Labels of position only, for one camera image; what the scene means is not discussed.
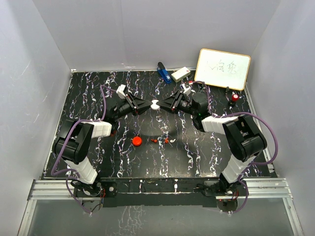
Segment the white earbud charging case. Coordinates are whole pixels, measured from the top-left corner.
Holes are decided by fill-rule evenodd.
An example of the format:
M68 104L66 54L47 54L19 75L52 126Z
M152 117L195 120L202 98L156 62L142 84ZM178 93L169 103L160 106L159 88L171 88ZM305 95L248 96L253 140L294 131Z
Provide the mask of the white earbud charging case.
M152 104L150 107L152 110L155 110L155 111L159 110L160 106L158 105L158 100L156 99L152 100Z

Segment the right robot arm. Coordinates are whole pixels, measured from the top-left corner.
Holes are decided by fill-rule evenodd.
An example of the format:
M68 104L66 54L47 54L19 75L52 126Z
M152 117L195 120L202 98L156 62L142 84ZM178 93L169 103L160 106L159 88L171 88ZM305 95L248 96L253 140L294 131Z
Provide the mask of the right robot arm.
M157 102L161 109L176 113L182 111L192 115L194 127L207 133L219 133L226 137L231 151L230 160L220 174L218 182L207 185L198 184L204 193L231 195L236 191L244 172L250 163L267 148L267 142L250 115L216 118L209 113L206 94L197 92L191 100L176 91L170 97Z

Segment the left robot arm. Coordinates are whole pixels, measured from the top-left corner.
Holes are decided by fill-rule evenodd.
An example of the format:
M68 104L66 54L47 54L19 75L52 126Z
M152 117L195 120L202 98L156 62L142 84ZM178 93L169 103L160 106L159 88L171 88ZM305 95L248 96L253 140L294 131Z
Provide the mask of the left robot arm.
M118 129L118 119L131 113L138 116L153 104L127 92L121 102L111 108L104 107L101 118L96 120L67 119L54 141L52 151L62 159L76 175L71 183L90 196L100 194L102 185L98 173L88 159L92 139L109 137Z

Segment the red earbud charging case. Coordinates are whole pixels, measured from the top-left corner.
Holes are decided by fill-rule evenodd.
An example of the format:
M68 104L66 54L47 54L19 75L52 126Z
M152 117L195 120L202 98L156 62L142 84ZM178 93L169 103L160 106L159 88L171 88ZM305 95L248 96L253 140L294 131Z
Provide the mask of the red earbud charging case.
M142 138L139 137L139 136L136 136L132 139L132 144L135 146L135 147L139 147L141 144L142 144Z

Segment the white cardboard box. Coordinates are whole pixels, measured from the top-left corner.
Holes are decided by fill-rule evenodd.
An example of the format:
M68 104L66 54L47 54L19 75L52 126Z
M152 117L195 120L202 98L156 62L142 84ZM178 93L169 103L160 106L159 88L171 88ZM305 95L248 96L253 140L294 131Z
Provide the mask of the white cardboard box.
M182 67L181 69L173 72L171 74L171 77L172 77L173 81L177 83L189 75L190 75L190 70L187 67Z

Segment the blue stapler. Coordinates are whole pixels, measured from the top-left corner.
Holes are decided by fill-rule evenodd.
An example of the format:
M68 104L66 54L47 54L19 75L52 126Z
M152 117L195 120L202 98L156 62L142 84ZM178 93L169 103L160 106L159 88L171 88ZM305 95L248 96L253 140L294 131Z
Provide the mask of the blue stapler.
M167 70L165 69L165 66L163 65L162 62L158 62L157 71L167 84L172 82L172 80L171 80L171 78L170 78L170 76L169 76L169 74L168 74Z

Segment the small whiteboard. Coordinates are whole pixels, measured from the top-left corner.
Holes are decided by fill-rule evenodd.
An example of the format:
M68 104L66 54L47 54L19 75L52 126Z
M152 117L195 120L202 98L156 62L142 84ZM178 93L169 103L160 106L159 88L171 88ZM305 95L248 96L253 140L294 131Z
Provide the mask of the small whiteboard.
M201 49L195 81L206 85L242 91L245 88L251 57L243 54Z

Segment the red stamp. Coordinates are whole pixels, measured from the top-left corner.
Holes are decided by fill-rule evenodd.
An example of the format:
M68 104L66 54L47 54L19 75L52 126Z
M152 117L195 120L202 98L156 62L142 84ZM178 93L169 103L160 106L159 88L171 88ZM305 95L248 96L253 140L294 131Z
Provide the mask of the red stamp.
M236 102L238 101L238 99L239 99L238 94L236 94L236 93L232 94L231 100L228 102L228 105L230 107L234 107L236 105Z

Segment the aluminium frame rail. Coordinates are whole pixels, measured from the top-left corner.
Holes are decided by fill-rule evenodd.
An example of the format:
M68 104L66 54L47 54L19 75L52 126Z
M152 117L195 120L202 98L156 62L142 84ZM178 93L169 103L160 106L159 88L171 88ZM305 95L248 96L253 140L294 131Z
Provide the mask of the aluminium frame rail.
M36 180L20 236L302 236L285 178L245 178L236 200L200 193L211 179L113 179L113 197L72 199L64 180Z

